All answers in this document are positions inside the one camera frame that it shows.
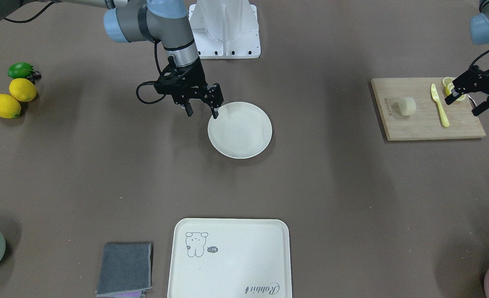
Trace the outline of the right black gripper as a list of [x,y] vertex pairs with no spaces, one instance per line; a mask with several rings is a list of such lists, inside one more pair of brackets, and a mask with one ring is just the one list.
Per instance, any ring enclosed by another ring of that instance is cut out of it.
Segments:
[[186,115],[191,117],[194,113],[189,99],[203,101],[210,107],[213,119],[219,116],[218,109],[223,105],[224,97],[219,83],[207,85],[206,75],[201,62],[193,62],[187,66],[175,66],[178,93],[173,94],[173,102],[184,106]]

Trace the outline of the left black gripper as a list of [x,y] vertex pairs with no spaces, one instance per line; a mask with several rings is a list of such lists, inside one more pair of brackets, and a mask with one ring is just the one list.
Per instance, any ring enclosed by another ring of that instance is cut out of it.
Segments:
[[471,70],[473,71],[465,71],[453,80],[452,84],[454,86],[451,88],[450,94],[445,98],[445,103],[451,105],[461,96],[465,96],[465,99],[471,105],[476,105],[469,94],[482,92],[488,95],[487,99],[472,109],[472,114],[479,116],[489,109],[489,69],[481,70],[479,66],[475,65],[472,66]]

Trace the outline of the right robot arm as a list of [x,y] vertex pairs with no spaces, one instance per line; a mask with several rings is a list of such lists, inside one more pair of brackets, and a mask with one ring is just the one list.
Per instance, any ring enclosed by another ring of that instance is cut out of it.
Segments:
[[158,69],[151,85],[163,98],[171,96],[188,116],[193,115],[190,100],[201,100],[210,107],[212,117],[224,97],[218,83],[208,84],[197,49],[189,12],[181,0],[77,0],[79,5],[105,8],[104,28],[116,42],[149,41],[163,46],[168,64]]

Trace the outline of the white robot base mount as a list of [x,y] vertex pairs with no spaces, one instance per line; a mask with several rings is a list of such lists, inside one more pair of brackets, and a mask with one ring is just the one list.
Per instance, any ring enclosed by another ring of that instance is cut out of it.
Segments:
[[248,0],[198,0],[189,22],[201,59],[261,56],[258,10]]

